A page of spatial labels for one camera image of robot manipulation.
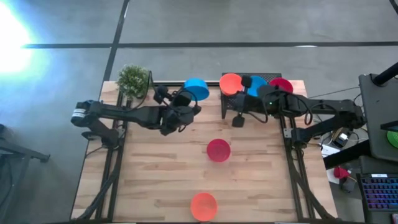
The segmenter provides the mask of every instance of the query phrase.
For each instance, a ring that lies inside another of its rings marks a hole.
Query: concrete floor
[[[3,3],[26,29],[30,43],[92,44],[112,43],[123,0]],[[388,0],[136,0],[129,4],[121,42],[359,42],[397,37],[398,16]],[[111,80],[127,63],[151,69],[155,80],[280,72],[304,80],[313,96],[358,86],[358,75],[383,71],[397,62],[397,52],[398,47],[119,49]],[[20,53],[30,58],[16,65],[24,68],[5,72],[0,66],[0,123],[11,130],[14,142],[49,153],[51,159],[31,162],[9,223],[66,221],[87,146],[80,136],[83,130],[70,117],[77,101],[98,99],[110,49]],[[10,58],[22,60],[8,54],[2,60]],[[353,99],[358,93],[325,98]],[[360,199],[332,189],[339,217],[363,220]]]

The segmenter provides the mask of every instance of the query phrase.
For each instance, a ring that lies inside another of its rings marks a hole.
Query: wooden tabletop
[[[291,82],[294,93],[306,95],[302,80]],[[217,200],[213,222],[297,220],[279,121],[270,118],[262,124],[246,115],[244,127],[233,128],[236,113],[228,111],[222,120],[220,89],[209,89],[210,96],[200,101],[202,111],[182,133],[162,136],[159,131],[129,123],[114,222],[195,222],[190,201],[199,192],[209,192]],[[156,105],[152,94],[145,105]],[[116,84],[104,82],[104,103],[115,105],[117,96]],[[102,121],[111,127],[111,120]],[[297,126],[305,126],[303,118],[296,121]],[[231,146],[226,162],[211,162],[206,155],[207,144],[216,138]],[[88,152],[100,145],[100,141],[90,142]],[[98,193],[105,155],[102,149],[85,160],[72,218],[82,214]],[[304,160],[312,192],[336,217],[319,147],[308,145]],[[303,195],[300,197],[306,210]]]

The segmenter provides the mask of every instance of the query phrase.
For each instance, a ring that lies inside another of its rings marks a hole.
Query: blue bowl
[[[252,80],[251,87],[248,89],[248,94],[251,96],[258,96],[257,89],[262,85],[268,85],[265,79],[257,75],[251,76],[251,80]]]
[[[190,78],[186,80],[184,89],[191,91],[198,101],[206,99],[210,94],[206,82],[200,78]]]

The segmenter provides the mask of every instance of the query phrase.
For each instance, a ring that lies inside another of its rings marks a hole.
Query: rgb keyboard
[[[359,186],[369,210],[398,210],[398,175],[386,176],[361,176]]]

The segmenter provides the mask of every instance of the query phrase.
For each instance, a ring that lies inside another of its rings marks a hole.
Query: potted plant
[[[116,82],[119,91],[129,100],[142,99],[149,89],[149,70],[138,65],[125,65],[119,72],[119,80]]]

